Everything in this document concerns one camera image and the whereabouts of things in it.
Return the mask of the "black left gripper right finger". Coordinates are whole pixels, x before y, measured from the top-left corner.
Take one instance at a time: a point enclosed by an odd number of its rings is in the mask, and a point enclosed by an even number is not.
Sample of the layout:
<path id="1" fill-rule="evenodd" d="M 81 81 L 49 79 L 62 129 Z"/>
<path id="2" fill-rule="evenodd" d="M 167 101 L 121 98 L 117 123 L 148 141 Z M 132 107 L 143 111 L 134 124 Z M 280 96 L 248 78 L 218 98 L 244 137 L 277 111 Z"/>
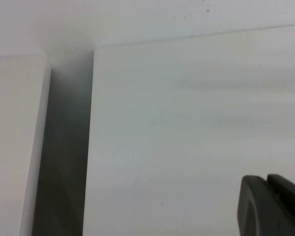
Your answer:
<path id="1" fill-rule="evenodd" d="M 285 216 L 295 226 L 295 184 L 279 174 L 268 174 L 267 184 L 285 211 Z"/>

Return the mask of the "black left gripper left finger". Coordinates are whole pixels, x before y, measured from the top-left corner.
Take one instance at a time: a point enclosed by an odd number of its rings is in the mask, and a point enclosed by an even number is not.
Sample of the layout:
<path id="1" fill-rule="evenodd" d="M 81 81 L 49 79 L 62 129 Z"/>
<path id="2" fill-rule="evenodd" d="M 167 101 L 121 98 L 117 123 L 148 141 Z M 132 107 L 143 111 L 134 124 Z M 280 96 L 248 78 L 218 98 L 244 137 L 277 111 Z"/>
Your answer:
<path id="1" fill-rule="evenodd" d="M 280 175 L 268 179 L 246 175 L 241 180 L 237 221 L 241 236 L 283 236 L 285 234 L 284 208 L 273 190 Z"/>

